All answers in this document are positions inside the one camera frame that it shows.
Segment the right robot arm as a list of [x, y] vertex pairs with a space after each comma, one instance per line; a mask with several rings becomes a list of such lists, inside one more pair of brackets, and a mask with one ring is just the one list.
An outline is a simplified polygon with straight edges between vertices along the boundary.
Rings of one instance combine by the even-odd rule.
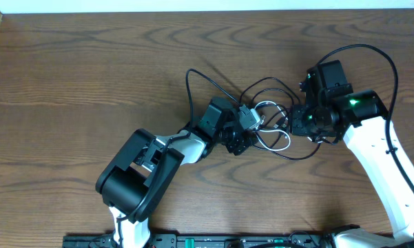
[[343, 141], [371, 180], [393, 232], [384, 237], [347, 225], [328, 234], [322, 246], [414, 247], [414, 166], [377, 93], [354, 92], [339, 61], [309, 68], [300, 89], [305, 102], [293, 106], [290, 132], [315, 143]]

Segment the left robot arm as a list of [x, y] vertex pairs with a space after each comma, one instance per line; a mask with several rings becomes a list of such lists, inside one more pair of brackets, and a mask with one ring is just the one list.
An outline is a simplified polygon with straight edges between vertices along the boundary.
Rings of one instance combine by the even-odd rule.
[[214, 97], [203, 116], [177, 134], [155, 136], [136, 130], [95, 186], [114, 219], [114, 246], [144, 247], [150, 237], [148, 218], [179, 167], [206, 158], [217, 144], [231, 154], [242, 154], [257, 141], [254, 131], [261, 123], [255, 109]]

